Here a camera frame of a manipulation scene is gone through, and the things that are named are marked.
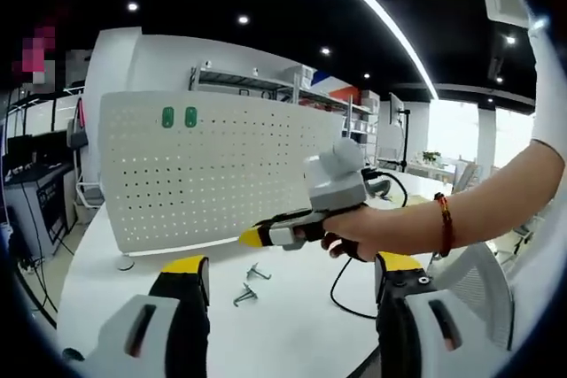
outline ceiling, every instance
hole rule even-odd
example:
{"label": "ceiling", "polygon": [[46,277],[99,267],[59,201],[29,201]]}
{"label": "ceiling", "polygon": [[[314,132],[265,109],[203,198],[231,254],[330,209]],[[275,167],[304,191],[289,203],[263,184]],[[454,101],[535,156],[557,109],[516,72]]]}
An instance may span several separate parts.
{"label": "ceiling", "polygon": [[[140,5],[127,11],[128,1]],[[534,59],[526,33],[489,21],[484,0],[378,0],[391,14],[425,65],[434,83],[498,89],[534,99]],[[21,76],[11,62],[21,56],[21,38],[34,26],[53,25],[56,60],[71,49],[92,49],[103,28],[141,26],[146,34],[190,35],[232,42],[294,59],[361,89],[383,95],[392,90],[405,101],[428,101],[424,89],[400,89],[423,82],[406,52],[361,0],[9,0],[13,8],[3,38],[0,77],[4,88]],[[245,13],[251,22],[237,24]],[[504,36],[517,43],[507,47]],[[328,46],[332,53],[320,53]],[[501,65],[498,84],[491,63]],[[365,80],[365,73],[371,75]],[[532,107],[486,93],[439,92],[441,97],[502,106],[522,112]]]}

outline pegboard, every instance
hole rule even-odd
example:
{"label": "pegboard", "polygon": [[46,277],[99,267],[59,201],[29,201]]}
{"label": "pegboard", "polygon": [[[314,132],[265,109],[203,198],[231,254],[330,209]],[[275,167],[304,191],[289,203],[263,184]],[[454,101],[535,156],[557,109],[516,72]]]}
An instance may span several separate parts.
{"label": "pegboard", "polygon": [[[197,116],[186,119],[187,108]],[[98,146],[119,249],[220,241],[309,207],[303,159],[330,148],[341,137],[342,120],[304,106],[211,92],[104,95]]]}

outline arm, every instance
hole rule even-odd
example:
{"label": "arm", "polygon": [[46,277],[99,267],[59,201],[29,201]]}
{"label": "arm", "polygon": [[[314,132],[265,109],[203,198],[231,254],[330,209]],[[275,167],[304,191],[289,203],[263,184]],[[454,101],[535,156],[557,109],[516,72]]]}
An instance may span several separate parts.
{"label": "arm", "polygon": [[[564,167],[559,154],[533,141],[492,178],[449,197],[454,247],[493,239],[527,221],[554,196]],[[439,251],[442,244],[443,220],[434,201],[390,211],[364,208],[327,219],[324,226],[374,254]]]}

